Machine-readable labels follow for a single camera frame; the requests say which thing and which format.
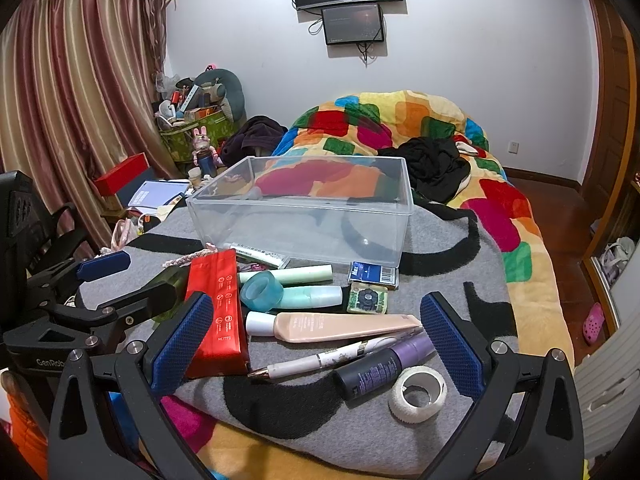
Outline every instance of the blue gripper pad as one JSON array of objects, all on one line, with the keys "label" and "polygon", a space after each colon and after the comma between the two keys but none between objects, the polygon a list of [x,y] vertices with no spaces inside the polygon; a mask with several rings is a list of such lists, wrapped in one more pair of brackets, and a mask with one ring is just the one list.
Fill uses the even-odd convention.
[{"label": "blue gripper pad", "polygon": [[121,270],[127,270],[130,263],[131,258],[124,251],[105,254],[100,258],[82,262],[76,270],[76,278],[84,282],[92,282]]},{"label": "blue gripper pad", "polygon": [[[213,321],[213,303],[209,296],[192,294],[183,306],[191,303],[193,305],[188,313],[153,361],[151,391],[158,398],[171,395],[178,389]],[[163,321],[157,330],[160,330],[164,323],[171,323],[179,314],[180,310],[174,314],[174,318]]]},{"label": "blue gripper pad", "polygon": [[439,292],[424,296],[420,320],[460,395],[478,400],[484,392],[482,362],[443,310],[442,301],[446,300]]}]

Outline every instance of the curtain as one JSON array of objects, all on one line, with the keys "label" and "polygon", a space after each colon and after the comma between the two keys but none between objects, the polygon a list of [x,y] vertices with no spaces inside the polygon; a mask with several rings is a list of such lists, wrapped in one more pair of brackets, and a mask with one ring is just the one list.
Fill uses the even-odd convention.
[{"label": "curtain", "polygon": [[142,0],[142,25],[152,65],[152,81],[164,73],[166,13],[164,0]]},{"label": "curtain", "polygon": [[[47,208],[76,204],[108,245],[92,180],[146,153],[177,169],[155,128],[141,0],[23,0],[0,36],[0,163],[35,182]],[[70,219],[63,229],[70,228]]]}]

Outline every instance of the transparent storage box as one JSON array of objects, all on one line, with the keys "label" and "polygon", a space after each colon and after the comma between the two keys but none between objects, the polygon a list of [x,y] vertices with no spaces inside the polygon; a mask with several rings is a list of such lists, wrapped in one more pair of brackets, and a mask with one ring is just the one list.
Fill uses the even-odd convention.
[{"label": "transparent storage box", "polygon": [[414,200],[404,158],[250,156],[187,205],[203,244],[397,267]]}]

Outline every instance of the barcode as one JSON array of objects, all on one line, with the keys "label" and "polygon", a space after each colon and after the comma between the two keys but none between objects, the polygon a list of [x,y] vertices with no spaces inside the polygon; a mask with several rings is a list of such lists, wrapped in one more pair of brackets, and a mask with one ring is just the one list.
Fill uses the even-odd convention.
[{"label": "barcode", "polygon": [[380,268],[380,283],[388,283],[389,285],[393,285],[396,282],[395,276],[395,269],[391,267]]}]

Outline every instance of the wooden door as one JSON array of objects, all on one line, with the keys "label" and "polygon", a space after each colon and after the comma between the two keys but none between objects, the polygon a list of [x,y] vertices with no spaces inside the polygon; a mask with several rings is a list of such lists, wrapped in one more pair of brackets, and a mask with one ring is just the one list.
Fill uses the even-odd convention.
[{"label": "wooden door", "polygon": [[625,25],[608,0],[590,0],[596,25],[600,88],[596,129],[582,196],[596,218],[602,218],[623,160],[630,120],[630,63]]}]

